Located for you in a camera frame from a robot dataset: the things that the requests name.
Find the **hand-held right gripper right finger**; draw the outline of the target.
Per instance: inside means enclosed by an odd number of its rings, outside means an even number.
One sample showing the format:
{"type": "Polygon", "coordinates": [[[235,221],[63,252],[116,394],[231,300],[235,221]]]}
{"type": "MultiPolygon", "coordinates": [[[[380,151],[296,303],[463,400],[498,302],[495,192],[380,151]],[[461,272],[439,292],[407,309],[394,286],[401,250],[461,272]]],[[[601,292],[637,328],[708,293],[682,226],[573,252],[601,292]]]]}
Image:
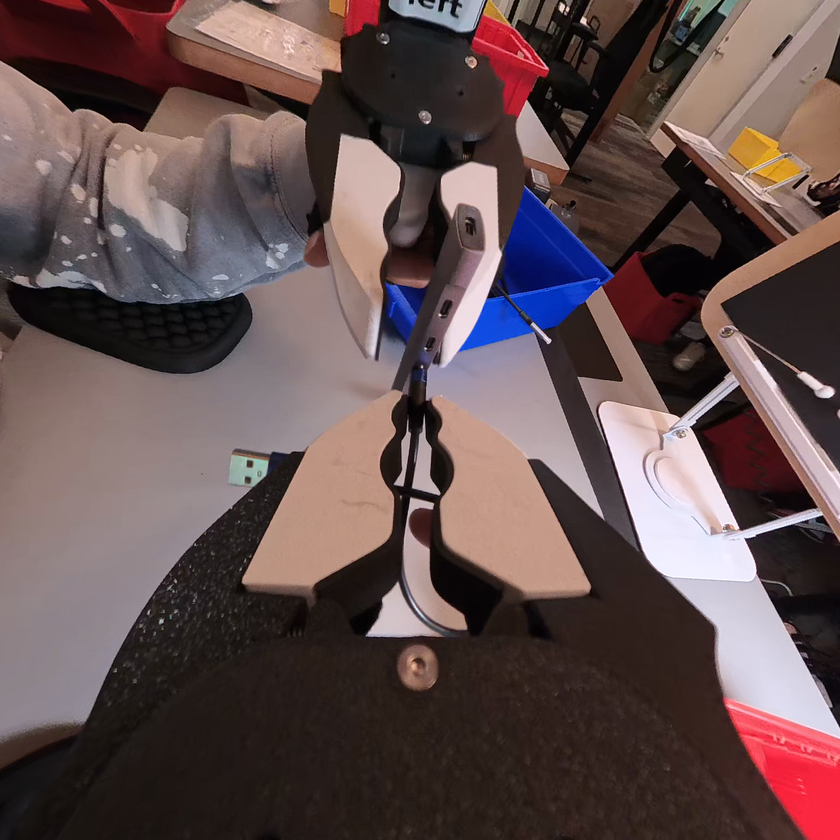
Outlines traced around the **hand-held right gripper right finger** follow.
{"type": "Polygon", "coordinates": [[[433,586],[481,632],[499,605],[592,591],[529,459],[508,437],[442,396],[426,404],[433,586]]]}

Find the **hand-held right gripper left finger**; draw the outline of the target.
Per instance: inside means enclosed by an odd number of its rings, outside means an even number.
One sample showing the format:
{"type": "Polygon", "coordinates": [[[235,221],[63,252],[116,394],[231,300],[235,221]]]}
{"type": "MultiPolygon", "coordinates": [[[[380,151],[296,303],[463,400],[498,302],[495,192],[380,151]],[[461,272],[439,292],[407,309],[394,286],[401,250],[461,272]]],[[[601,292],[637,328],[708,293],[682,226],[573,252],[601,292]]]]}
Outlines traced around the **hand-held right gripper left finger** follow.
{"type": "Polygon", "coordinates": [[[390,391],[320,435],[270,520],[242,584],[373,610],[403,565],[403,394],[390,391]]]}

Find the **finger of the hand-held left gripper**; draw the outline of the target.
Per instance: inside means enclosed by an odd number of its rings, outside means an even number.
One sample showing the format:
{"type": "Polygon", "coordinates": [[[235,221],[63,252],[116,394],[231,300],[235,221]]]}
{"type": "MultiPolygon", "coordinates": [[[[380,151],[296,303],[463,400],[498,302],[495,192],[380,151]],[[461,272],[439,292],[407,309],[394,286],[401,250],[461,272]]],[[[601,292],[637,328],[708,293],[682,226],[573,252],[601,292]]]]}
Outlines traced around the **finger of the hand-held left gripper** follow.
{"type": "Polygon", "coordinates": [[[469,208],[466,215],[475,220],[483,248],[468,257],[465,269],[456,271],[455,285],[461,294],[454,312],[447,316],[438,364],[446,367],[462,349],[487,300],[501,261],[497,169],[470,162],[443,174],[439,198],[443,209],[457,219],[458,206],[469,208]]]}
{"type": "Polygon", "coordinates": [[[379,346],[390,253],[385,222],[402,194],[403,173],[373,141],[342,134],[332,204],[323,233],[339,306],[365,359],[379,346]]]}

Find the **grey USB hub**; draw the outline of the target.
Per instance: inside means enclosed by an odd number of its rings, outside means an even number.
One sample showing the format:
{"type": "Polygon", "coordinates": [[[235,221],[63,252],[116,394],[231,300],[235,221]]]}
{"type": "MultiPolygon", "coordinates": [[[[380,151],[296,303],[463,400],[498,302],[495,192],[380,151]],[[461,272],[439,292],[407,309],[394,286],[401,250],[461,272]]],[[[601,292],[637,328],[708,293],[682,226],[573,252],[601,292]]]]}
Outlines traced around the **grey USB hub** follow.
{"type": "Polygon", "coordinates": [[[405,389],[415,370],[447,366],[467,341],[482,309],[470,292],[479,285],[486,250],[480,210],[457,204],[395,374],[394,391],[405,389]]]}

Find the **blue plastic bin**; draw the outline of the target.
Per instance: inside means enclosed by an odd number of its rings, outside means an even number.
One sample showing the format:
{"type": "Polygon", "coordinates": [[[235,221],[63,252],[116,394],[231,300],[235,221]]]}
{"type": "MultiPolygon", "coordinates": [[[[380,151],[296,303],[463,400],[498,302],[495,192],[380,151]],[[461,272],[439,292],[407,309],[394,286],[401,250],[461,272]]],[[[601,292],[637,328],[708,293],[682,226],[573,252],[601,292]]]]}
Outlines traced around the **blue plastic bin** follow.
{"type": "MultiPolygon", "coordinates": [[[[504,287],[545,332],[558,326],[613,274],[527,187],[503,252],[504,287]]],[[[407,341],[424,290],[389,286],[385,315],[407,341]]],[[[489,297],[462,350],[528,334],[504,297],[489,297]]]]}

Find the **red plastic bin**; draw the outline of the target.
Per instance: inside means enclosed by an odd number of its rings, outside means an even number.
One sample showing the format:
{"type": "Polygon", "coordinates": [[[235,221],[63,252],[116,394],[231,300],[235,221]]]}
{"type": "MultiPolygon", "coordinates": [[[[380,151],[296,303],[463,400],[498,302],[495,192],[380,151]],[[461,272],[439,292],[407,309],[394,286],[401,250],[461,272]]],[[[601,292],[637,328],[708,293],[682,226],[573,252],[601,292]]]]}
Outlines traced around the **red plastic bin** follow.
{"type": "Polygon", "coordinates": [[[512,26],[482,16],[472,41],[503,83],[505,112],[518,118],[534,85],[549,74],[535,48],[512,26]]]}
{"type": "Polygon", "coordinates": [[[749,755],[808,839],[839,838],[839,739],[726,698],[749,755]]]}

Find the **person's left forearm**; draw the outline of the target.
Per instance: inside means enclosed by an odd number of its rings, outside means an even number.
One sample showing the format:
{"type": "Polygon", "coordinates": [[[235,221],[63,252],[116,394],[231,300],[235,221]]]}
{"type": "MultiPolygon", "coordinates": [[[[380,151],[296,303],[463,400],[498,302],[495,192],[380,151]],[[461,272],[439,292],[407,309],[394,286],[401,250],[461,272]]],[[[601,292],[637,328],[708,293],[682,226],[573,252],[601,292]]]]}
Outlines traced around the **person's left forearm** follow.
{"type": "Polygon", "coordinates": [[[305,266],[305,122],[228,114],[203,136],[71,111],[1,71],[1,274],[161,305],[221,300],[305,266]]]}

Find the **silver USB-A plug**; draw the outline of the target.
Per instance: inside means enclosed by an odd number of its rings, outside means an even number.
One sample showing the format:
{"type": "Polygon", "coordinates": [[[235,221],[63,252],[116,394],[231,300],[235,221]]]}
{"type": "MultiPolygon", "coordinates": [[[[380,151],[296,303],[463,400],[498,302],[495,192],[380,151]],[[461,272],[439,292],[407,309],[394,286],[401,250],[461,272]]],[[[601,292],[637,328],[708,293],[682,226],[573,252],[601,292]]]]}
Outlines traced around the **silver USB-A plug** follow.
{"type": "Polygon", "coordinates": [[[283,465],[289,456],[288,453],[277,451],[267,454],[235,448],[228,464],[227,483],[232,487],[253,487],[275,468],[283,465]]]}

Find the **person's left hand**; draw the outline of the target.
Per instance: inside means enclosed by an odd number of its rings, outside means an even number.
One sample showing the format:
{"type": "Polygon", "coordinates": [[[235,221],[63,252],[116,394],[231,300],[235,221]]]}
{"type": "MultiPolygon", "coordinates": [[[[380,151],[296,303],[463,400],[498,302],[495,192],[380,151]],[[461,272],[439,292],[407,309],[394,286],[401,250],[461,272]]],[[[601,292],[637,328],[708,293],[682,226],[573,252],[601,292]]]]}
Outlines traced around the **person's left hand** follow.
{"type": "MultiPolygon", "coordinates": [[[[410,248],[394,247],[388,263],[386,278],[399,286],[425,288],[434,270],[434,231],[426,225],[416,243],[410,248]]],[[[329,266],[329,255],[322,228],[308,237],[303,259],[308,266],[329,266]]]]}

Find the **white stand with black board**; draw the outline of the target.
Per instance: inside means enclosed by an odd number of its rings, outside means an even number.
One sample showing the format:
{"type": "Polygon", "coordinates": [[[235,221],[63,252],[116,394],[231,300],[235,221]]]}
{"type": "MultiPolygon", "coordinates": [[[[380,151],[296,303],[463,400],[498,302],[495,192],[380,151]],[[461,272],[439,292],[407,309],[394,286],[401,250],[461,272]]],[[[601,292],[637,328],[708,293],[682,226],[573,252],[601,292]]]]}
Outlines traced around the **white stand with black board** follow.
{"type": "Polygon", "coordinates": [[[682,417],[597,409],[640,549],[672,579],[749,582],[747,541],[823,518],[838,536],[839,221],[830,216],[721,280],[701,322],[729,369],[682,417]],[[741,528],[693,427],[742,390],[815,506],[741,528]]]}

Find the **red bag with black lining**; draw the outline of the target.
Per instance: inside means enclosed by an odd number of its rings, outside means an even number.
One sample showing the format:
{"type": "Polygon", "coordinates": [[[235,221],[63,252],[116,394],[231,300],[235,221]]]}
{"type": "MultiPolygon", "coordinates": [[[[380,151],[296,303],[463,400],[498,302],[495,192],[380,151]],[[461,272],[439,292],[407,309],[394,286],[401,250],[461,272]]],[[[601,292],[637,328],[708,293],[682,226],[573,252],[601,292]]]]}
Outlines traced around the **red bag with black lining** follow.
{"type": "Polygon", "coordinates": [[[659,294],[643,267],[645,252],[633,253],[603,290],[631,340],[665,344],[701,307],[697,296],[659,294]]]}

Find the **wooden desk with black legs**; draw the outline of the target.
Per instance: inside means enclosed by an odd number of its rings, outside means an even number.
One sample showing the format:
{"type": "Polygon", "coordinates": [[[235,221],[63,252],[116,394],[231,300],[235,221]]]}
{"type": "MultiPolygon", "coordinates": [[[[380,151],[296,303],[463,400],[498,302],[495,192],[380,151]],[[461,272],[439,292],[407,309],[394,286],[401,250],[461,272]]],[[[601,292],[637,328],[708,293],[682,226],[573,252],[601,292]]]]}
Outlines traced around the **wooden desk with black legs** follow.
{"type": "Polygon", "coordinates": [[[744,168],[726,154],[712,152],[710,144],[703,143],[706,138],[670,122],[661,131],[674,145],[662,164],[664,172],[719,233],[723,233],[725,224],[721,212],[713,208],[712,189],[725,198],[733,212],[747,218],[771,246],[826,220],[804,195],[788,185],[761,194],[745,182],[744,168]]]}

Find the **black wrist rest pad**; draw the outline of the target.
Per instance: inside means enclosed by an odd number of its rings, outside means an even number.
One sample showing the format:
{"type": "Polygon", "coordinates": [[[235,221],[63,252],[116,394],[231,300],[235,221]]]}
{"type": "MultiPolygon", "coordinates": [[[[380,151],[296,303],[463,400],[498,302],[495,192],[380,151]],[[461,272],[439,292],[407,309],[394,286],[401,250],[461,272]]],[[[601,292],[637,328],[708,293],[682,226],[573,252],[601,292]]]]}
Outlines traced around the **black wrist rest pad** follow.
{"type": "Polygon", "coordinates": [[[28,325],[149,371],[191,375],[214,368],[253,321],[249,300],[127,303],[97,290],[9,287],[12,309],[28,325]]]}

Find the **red felt tote bag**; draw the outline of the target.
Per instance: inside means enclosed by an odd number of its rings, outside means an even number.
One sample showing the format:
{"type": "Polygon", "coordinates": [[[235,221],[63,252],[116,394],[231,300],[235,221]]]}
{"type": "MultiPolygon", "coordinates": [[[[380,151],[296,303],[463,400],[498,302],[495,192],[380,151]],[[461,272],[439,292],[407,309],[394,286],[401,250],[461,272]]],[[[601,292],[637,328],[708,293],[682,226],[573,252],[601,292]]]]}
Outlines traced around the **red felt tote bag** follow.
{"type": "Polygon", "coordinates": [[[167,25],[183,1],[2,1],[2,62],[40,73],[40,84],[102,81],[142,98],[184,88],[247,104],[237,81],[173,57],[167,25]]]}

